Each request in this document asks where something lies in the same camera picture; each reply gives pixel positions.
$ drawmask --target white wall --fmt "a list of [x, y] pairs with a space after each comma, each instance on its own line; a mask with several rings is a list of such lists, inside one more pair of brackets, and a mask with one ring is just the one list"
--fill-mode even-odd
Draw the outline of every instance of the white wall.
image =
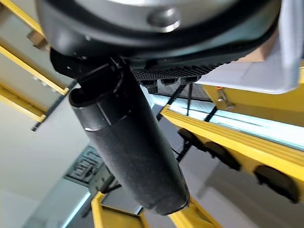
[[150, 107], [153, 107], [154, 106], [154, 96], [149, 94], [148, 89], [146, 87], [144, 87], [142, 85], [140, 87], [141, 87], [142, 92], [143, 92], [144, 96], [146, 97]]
[[38, 200], [0, 190], [0, 227], [20, 228], [34, 212]]
[[[74, 115], [67, 99], [41, 125], [37, 132], [30, 129], [35, 121], [4, 103], [0, 103], [0, 187], [25, 197], [35, 209], [68, 167], [89, 144], [80, 123]], [[11, 208], [19, 207], [18, 200]], [[1, 211], [6, 210], [1, 202]], [[1, 220], [13, 223], [15, 213], [8, 210], [0, 214]], [[32, 211], [23, 210], [25, 215]]]
[[26, 227], [32, 228], [41, 222], [43, 226], [40, 227], [47, 227], [47, 223], [57, 224], [56, 227], [62, 225], [87, 193], [87, 187], [60, 179], [37, 207]]

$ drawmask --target yellow frame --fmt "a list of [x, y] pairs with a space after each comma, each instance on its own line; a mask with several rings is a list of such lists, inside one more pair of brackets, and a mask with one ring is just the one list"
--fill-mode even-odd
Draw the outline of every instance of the yellow frame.
[[[235, 106], [234, 109], [227, 111], [304, 127], [304, 106], [298, 103], [304, 99], [303, 61], [299, 71], [298, 87], [284, 94], [263, 94], [225, 88], [226, 97]], [[226, 104], [218, 101], [219, 94], [216, 86], [202, 85], [202, 87], [219, 110], [226, 109]]]
[[[91, 201], [93, 221], [94, 221], [95, 228], [138, 227], [138, 220], [134, 220], [134, 217], [141, 221], [142, 228], [149, 227], [148, 222], [147, 222], [146, 218], [144, 217], [143, 211], [140, 213], [140, 215], [134, 215], [134, 214], [131, 214], [131, 213], [128, 213], [125, 211], [113, 209], [108, 206], [102, 206], [101, 201], [104, 197], [105, 197], [105, 194], [98, 192]], [[116, 211], [120, 215], [116, 216], [115, 220], [108, 220], [107, 222], [105, 222], [104, 220], [108, 218], [106, 216], [107, 211]]]
[[267, 165], [290, 176], [300, 189], [300, 201], [304, 202], [304, 152], [183, 116], [169, 110], [169, 106], [161, 114], [174, 125], [191, 131], [203, 142], [213, 141], [224, 146], [250, 174], [258, 165]]
[[4, 103], [30, 116], [38, 122], [42, 122], [46, 118], [43, 110], [35, 107], [30, 102], [2, 85], [0, 85], [0, 101], [3, 101]]
[[18, 7], [15, 3], [10, 0], [0, 0], [0, 2], [8, 8], [13, 14], [19, 17], [22, 21], [24, 21], [27, 25], [29, 25], [32, 29], [43, 35], [42, 28], [32, 17], [26, 14], [20, 7]]
[[20, 67], [22, 67], [23, 69], [25, 69], [26, 71], [28, 71], [29, 73], [31, 73], [33, 76], [35, 76], [38, 79], [40, 79], [41, 81], [45, 82], [49, 87], [55, 89], [60, 94], [66, 95], [68, 93], [68, 91], [69, 91], [68, 88], [64, 88], [64, 89], [61, 88], [56, 83], [49, 80], [47, 77], [45, 77], [44, 75], [39, 73], [36, 69], [34, 69], [30, 65], [26, 64], [24, 61], [19, 59], [17, 56], [15, 56], [14, 54], [9, 52], [7, 49], [5, 49], [2, 46], [0, 46], [0, 53], [3, 54], [4, 56], [6, 56], [7, 58], [9, 58], [11, 61], [16, 63], [17, 65], [19, 65]]
[[222, 226], [198, 202], [190, 197], [187, 208], [169, 215], [177, 228], [221, 228]]
[[[18, 7], [16, 4], [14, 4], [10, 0], [0, 0], [0, 2], [8, 8], [13, 14], [15, 14], [17, 17], [19, 17], [22, 21], [24, 21], [27, 25], [29, 25], [32, 29], [43, 35], [42, 29], [40, 25], [31, 18], [28, 14], [26, 14], [20, 7]], [[5, 47], [0, 46], [0, 53], [9, 58], [11, 61], [22, 67], [23, 69], [30, 72], [33, 76], [37, 77], [44, 83], [46, 83], [49, 87], [53, 88], [57, 92], [59, 92], [62, 95], [66, 95], [69, 91], [68, 88], [61, 88], [56, 83], [49, 80], [45, 75], [38, 72], [35, 68], [25, 63], [22, 59], [15, 56], [13, 53], [8, 51]]]

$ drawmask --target black cable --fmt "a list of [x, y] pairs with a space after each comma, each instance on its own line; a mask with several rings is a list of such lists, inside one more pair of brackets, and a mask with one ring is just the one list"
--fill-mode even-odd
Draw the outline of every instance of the black cable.
[[178, 153], [175, 149], [173, 149], [172, 147], [171, 147], [171, 149], [173, 150], [173, 152], [174, 153], [176, 153], [177, 155], [180, 155], [180, 153]]
[[189, 84], [187, 116], [189, 116], [190, 104], [191, 104], [191, 99], [192, 99], [192, 89], [193, 89], [193, 83]]
[[116, 184], [113, 187], [109, 187], [109, 188], [107, 188], [106, 190], [103, 191], [103, 194], [107, 194], [107, 193], [109, 193], [109, 192], [111, 192], [111, 191], [113, 191], [115, 189], [120, 188], [121, 186], [122, 186], [121, 184]]
[[[157, 93], [157, 94], [153, 94], [153, 95], [171, 97], [171, 95], [163, 94], [163, 93]], [[182, 100], [187, 100], [187, 99], [188, 99], [188, 95], [187, 95], [187, 96], [178, 95], [177, 98], [178, 98], [178, 99], [182, 99]], [[213, 103], [213, 102], [211, 101], [211, 99], [203, 98], [203, 97], [196, 97], [196, 96], [192, 96], [191, 100], [192, 100], [192, 101], [202, 101], [202, 102]]]
[[209, 122], [217, 111], [218, 111], [218, 108], [216, 106], [214, 106], [214, 108], [212, 109], [211, 113], [209, 113], [206, 116], [206, 118], [204, 119], [204, 121], [205, 122]]
[[184, 156], [186, 155], [186, 153], [189, 151], [189, 149], [191, 148], [192, 144], [190, 144], [189, 141], [184, 140], [184, 146], [182, 151], [180, 152], [179, 156], [176, 158], [177, 162], [180, 163], [181, 160], [184, 158]]

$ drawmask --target yellow metal rail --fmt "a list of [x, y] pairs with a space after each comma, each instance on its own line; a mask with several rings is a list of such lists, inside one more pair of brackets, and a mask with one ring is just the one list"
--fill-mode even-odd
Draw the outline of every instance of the yellow metal rail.
[[10, 0], [0, 0], [0, 2], [8, 8], [13, 14], [19, 17], [22, 21], [24, 21], [27, 25], [29, 25], [32, 29], [43, 35], [42, 29], [40, 25], [28, 14], [26, 14], [20, 7], [18, 7], [15, 3]]
[[2, 85], [0, 85], [0, 101], [3, 101], [4, 103], [30, 116], [38, 122], [42, 122], [46, 118], [44, 111], [35, 107], [30, 102], [14, 94], [12, 91]]
[[25, 69], [28, 72], [30, 72], [33, 76], [35, 76], [38, 79], [40, 79], [41, 81], [45, 82], [49, 87], [55, 89], [60, 94], [66, 95], [68, 93], [68, 91], [69, 91], [68, 88], [64, 88], [64, 89], [61, 88], [59, 85], [57, 85], [56, 83], [54, 83], [51, 80], [49, 80], [47, 77], [45, 77], [44, 75], [42, 75], [41, 73], [39, 73], [33, 67], [31, 67], [30, 65], [26, 64], [24, 61], [22, 61], [21, 59], [19, 59], [17, 56], [15, 56], [14, 54], [12, 54], [11, 52], [9, 52], [7, 49], [5, 49], [2, 46], [0, 46], [0, 53], [3, 54], [4, 56], [6, 56], [7, 58], [9, 58], [10, 60], [12, 60], [14, 63], [18, 64], [23, 69]]
[[[27, 25], [29, 25], [32, 29], [43, 35], [42, 29], [40, 25], [28, 14], [26, 14], [20, 7], [18, 7], [15, 3], [10, 0], [0, 0], [0, 2], [8, 8], [13, 14], [19, 17], [22, 21], [24, 21]], [[48, 86], [56, 90], [62, 95], [66, 95], [68, 92], [68, 88], [61, 88], [56, 83], [52, 82], [46, 76], [38, 72], [35, 68], [25, 63], [22, 59], [18, 58], [11, 52], [9, 52], [6, 48], [0, 46], [0, 53], [12, 60], [14, 63], [18, 64], [23, 69], [30, 72], [33, 76], [40, 79], [42, 82], [46, 83]]]
[[273, 167], [304, 183], [304, 153], [229, 128], [207, 123], [170, 111], [162, 111], [170, 122], [197, 136], [209, 139], [225, 148], [237, 151], [260, 164]]
[[134, 215], [119, 209], [101, 205], [105, 197], [101, 192], [92, 199], [92, 214], [95, 228], [148, 228], [143, 212]]
[[177, 228], [221, 228], [222, 226], [204, 210], [194, 198], [183, 210], [169, 215]]

